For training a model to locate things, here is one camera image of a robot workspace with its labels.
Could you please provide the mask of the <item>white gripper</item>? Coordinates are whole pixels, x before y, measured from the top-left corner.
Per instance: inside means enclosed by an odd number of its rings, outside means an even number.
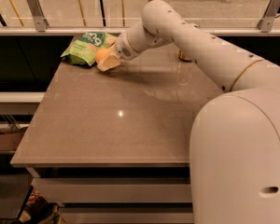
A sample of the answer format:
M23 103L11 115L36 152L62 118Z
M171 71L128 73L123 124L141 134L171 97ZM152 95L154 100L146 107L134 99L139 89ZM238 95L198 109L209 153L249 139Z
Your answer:
M135 51L132 45L129 43L127 32L119 35L114 44L114 47L118 56L120 56L120 58L125 61L132 60L139 55L139 53ZM119 65L119 58L115 54L109 53L108 58L104 62L97 64L97 68L104 72Z

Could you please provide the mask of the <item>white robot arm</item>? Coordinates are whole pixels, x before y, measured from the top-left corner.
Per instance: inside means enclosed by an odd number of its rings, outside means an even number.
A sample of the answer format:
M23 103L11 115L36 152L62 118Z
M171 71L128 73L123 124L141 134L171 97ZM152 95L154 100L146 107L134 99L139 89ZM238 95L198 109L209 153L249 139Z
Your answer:
M95 60L106 71L167 43L223 91L191 129L194 223L280 224L280 66L186 23L161 0Z

